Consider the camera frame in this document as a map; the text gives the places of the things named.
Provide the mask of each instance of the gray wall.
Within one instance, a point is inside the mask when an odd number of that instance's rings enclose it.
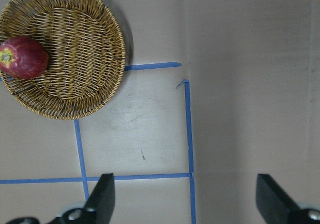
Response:
[[[320,206],[319,0],[185,2],[198,223],[264,223],[257,173]]]

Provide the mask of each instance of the screw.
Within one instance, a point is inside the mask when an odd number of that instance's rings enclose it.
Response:
[[[316,210],[310,210],[308,212],[308,216],[310,219],[315,220],[315,221],[320,221],[320,212]]]
[[[20,224],[30,224],[32,221],[30,219],[24,219]]]
[[[81,209],[75,209],[72,213],[69,214],[68,219],[70,221],[76,220],[81,216]]]

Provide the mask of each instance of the blue tape line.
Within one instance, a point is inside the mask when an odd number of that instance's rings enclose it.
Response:
[[[196,224],[196,189],[195,189],[195,179],[192,174],[189,178],[190,182],[190,206],[191,206],[191,223]]]
[[[190,178],[190,173],[170,174],[145,174],[145,175],[124,175],[115,176],[115,180],[137,180],[137,179],[161,179],[161,178]],[[100,177],[87,177],[88,181],[98,181]]]
[[[190,82],[188,80],[183,80],[184,83],[184,93],[185,93],[185,117],[186,117],[186,134],[188,142],[188,159],[189,159],[189,172],[193,173],[194,169],[194,147],[193,147],[193,137],[192,137],[192,121],[191,121],[191,98],[190,98]]]
[[[141,65],[127,65],[124,67],[124,70],[132,71],[132,70],[145,70],[145,69],[157,69],[157,68],[175,68],[180,66],[181,64],[177,62],[151,63],[151,64],[141,64]]]
[[[188,142],[188,160],[189,160],[189,172],[190,172],[190,207],[191,207],[191,223],[196,224],[196,191],[194,180],[194,146],[192,137],[192,120],[191,120],[191,95],[190,95],[190,82],[184,79],[176,88],[184,84],[184,96],[185,96],[185,117],[186,117],[186,135]]]
[[[26,184],[26,183],[69,183],[82,182],[82,178],[46,178],[46,179],[9,179],[0,180],[0,184]]]
[[[74,120],[74,128],[75,128],[76,144],[78,147],[78,155],[79,155],[79,161],[80,161],[80,169],[81,169],[84,197],[86,200],[88,200],[90,195],[89,195],[89,188],[88,188],[88,183],[87,183],[85,158],[84,158],[84,152],[82,149],[82,140],[81,140],[80,125],[79,125],[78,119]]]

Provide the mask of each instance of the red fruit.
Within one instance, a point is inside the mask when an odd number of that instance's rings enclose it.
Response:
[[[16,36],[0,45],[0,69],[13,78],[31,79],[47,69],[49,55],[28,36]]]

